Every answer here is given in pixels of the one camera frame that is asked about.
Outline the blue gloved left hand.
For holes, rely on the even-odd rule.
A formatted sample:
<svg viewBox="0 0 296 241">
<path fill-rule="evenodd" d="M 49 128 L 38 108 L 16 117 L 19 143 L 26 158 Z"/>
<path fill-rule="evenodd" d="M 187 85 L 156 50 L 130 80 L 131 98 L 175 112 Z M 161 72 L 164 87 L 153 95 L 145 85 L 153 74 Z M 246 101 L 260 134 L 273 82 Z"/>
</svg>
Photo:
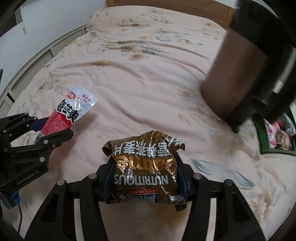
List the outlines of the blue gloved left hand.
<svg viewBox="0 0 296 241">
<path fill-rule="evenodd" d="M 15 205 L 19 205 L 20 204 L 20 201 L 21 201 L 21 198 L 20 198 L 20 195 L 19 195 L 19 192 L 15 192 L 11 195 L 11 199 L 13 201 L 13 203 Z"/>
</svg>

